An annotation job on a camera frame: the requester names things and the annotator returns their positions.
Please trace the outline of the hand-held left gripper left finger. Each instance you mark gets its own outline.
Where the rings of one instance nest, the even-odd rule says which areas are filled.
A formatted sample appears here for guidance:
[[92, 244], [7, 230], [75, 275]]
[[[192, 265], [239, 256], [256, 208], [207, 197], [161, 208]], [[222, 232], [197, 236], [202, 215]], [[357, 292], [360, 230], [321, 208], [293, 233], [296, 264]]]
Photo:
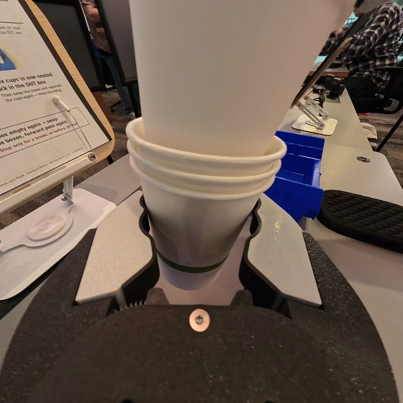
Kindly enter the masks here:
[[115, 298], [120, 308], [145, 301], [159, 281], [143, 194], [132, 194], [98, 225], [75, 297], [77, 304]]

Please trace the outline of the white paper cup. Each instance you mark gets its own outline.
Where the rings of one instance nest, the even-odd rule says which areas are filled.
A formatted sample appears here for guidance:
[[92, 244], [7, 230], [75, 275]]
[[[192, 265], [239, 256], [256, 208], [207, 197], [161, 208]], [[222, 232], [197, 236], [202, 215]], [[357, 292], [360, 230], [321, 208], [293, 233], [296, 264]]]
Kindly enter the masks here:
[[342, 0], [130, 1], [143, 138], [217, 156], [262, 156]]

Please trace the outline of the black textured pad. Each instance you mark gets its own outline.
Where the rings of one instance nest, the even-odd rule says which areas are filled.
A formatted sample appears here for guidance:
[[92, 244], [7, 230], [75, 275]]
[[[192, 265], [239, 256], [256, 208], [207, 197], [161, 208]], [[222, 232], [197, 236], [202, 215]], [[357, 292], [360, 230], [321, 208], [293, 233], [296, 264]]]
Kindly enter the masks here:
[[403, 207], [340, 190], [325, 190], [318, 221], [329, 230], [403, 253]]

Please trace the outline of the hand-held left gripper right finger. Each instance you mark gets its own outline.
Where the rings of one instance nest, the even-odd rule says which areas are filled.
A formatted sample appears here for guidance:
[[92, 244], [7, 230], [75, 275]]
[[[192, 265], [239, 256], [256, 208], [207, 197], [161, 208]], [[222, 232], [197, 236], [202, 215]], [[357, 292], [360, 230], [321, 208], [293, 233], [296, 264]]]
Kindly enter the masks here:
[[297, 222], [266, 194], [251, 212], [239, 280], [255, 306], [279, 309], [285, 301], [320, 307], [304, 233]]

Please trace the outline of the black framed panel on stand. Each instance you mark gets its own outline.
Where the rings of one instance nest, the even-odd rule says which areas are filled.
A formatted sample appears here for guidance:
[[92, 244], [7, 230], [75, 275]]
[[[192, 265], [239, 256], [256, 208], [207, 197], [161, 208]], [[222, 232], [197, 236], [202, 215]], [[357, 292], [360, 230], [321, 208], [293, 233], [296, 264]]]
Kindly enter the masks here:
[[97, 0], [122, 86], [128, 89], [135, 116], [141, 117], [132, 23], [128, 0]]

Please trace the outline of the pale cloth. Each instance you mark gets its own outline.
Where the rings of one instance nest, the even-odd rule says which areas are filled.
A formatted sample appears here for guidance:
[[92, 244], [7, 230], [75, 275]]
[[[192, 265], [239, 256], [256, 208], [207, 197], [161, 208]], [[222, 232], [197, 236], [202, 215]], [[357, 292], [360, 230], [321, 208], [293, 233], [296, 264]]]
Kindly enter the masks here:
[[376, 128], [369, 123], [361, 123], [361, 126], [365, 132], [366, 138], [371, 144], [378, 144], [378, 136]]

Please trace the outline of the wooden instruction board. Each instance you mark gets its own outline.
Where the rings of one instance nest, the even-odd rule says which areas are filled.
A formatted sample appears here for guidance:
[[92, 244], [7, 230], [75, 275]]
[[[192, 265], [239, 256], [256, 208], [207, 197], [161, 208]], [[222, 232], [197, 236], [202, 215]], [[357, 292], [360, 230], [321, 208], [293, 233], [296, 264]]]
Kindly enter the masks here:
[[1, 1], [1, 214], [106, 159], [114, 134], [33, 1]]

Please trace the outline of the stack of nested white cups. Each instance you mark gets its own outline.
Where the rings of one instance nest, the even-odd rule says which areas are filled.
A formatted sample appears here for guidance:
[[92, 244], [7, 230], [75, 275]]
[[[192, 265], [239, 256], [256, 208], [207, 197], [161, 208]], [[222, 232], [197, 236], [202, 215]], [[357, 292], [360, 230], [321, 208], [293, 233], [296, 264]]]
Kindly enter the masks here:
[[274, 183], [285, 142], [274, 136], [262, 156], [232, 157], [151, 143], [142, 118], [131, 121], [126, 134], [163, 276], [185, 290], [209, 285], [260, 195]]

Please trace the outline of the blue plastic bin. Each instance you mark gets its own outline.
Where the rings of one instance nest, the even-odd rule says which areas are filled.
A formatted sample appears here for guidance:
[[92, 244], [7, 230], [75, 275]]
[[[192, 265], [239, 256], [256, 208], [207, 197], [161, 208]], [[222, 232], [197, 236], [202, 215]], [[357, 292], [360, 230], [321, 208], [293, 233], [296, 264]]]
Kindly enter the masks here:
[[264, 192], [296, 222], [315, 219], [324, 190], [320, 187], [321, 160], [325, 139], [315, 135], [278, 130], [287, 152], [271, 187]]

